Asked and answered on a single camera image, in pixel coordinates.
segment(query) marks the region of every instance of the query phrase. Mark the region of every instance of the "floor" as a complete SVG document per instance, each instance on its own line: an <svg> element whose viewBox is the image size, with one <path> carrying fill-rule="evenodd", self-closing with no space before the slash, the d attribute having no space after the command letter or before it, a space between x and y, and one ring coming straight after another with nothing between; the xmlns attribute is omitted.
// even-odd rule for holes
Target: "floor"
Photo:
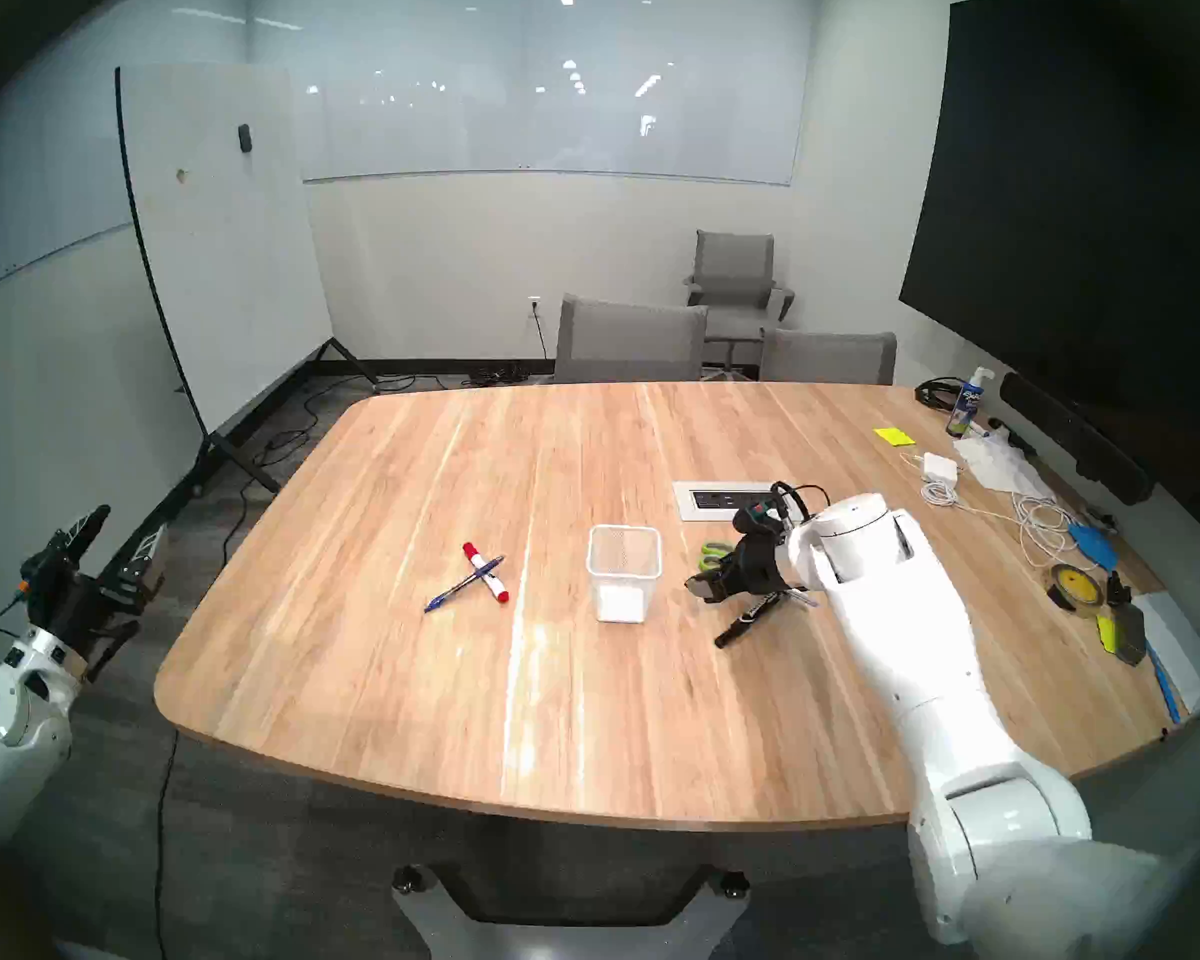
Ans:
<svg viewBox="0 0 1200 960"><path fill-rule="evenodd" d="M445 378L456 386L460 378ZM251 442L310 418L312 379ZM412 390L436 388L420 380ZM320 397L311 440L271 472L287 479L368 385ZM158 958L156 804L174 731L152 682L209 589L246 478L223 469L170 527L168 571L143 629L72 710L72 757L14 838L26 890L54 934L127 960ZM239 544L270 496L246 490ZM182 738L164 804L168 958L426 958L390 898L394 869L432 865L470 914L656 922L701 866L743 870L752 901L716 948L732 958L954 958L926 936L901 826L804 834L660 834L479 816L353 791L252 764Z"/></svg>

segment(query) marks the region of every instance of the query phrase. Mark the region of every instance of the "white charger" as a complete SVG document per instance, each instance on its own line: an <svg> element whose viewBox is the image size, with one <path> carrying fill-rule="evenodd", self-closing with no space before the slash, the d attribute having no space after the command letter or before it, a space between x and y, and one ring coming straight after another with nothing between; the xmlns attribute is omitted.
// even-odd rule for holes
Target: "white charger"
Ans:
<svg viewBox="0 0 1200 960"><path fill-rule="evenodd" d="M950 457L928 452L920 463L920 474L924 475L925 481L937 481L953 490L956 486L960 470Z"/></svg>

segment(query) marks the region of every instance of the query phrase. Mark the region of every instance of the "chair backrest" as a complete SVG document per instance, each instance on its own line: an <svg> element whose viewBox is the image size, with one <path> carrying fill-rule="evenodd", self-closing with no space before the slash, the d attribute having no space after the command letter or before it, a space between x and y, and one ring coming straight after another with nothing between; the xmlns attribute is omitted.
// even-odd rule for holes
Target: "chair backrest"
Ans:
<svg viewBox="0 0 1200 960"><path fill-rule="evenodd" d="M892 385L898 337L890 332L800 332L764 328L762 382Z"/></svg>
<svg viewBox="0 0 1200 960"><path fill-rule="evenodd" d="M774 287L773 235L698 230L694 284L702 295L692 305L764 308Z"/></svg>
<svg viewBox="0 0 1200 960"><path fill-rule="evenodd" d="M706 310L628 306L564 295L557 382L696 382Z"/></svg>

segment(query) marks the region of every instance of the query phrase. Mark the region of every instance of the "wall-mounted whiteboard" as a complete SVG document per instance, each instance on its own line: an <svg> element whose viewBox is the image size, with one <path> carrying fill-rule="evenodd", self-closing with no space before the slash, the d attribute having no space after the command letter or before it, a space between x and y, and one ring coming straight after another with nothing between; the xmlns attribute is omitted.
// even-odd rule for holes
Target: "wall-mounted whiteboard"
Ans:
<svg viewBox="0 0 1200 960"><path fill-rule="evenodd" d="M541 169L787 184L814 0L252 0L307 179ZM582 83L582 89L576 83Z"/></svg>

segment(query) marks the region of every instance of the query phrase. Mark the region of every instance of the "gray chair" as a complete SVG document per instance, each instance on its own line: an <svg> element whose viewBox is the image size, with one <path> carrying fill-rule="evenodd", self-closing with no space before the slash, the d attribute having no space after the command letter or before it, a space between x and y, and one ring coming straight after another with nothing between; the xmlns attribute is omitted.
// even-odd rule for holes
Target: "gray chair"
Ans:
<svg viewBox="0 0 1200 960"><path fill-rule="evenodd" d="M764 330L762 382L846 382L892 385L898 337L890 332Z"/></svg>
<svg viewBox="0 0 1200 960"><path fill-rule="evenodd" d="M564 295L554 379L696 382L702 374L706 310L625 306Z"/></svg>
<svg viewBox="0 0 1200 960"><path fill-rule="evenodd" d="M689 305L708 306L706 338L726 343L724 371L712 377L737 378L733 348L760 343L764 326L786 318L796 293L773 281L773 236L697 232Z"/></svg>

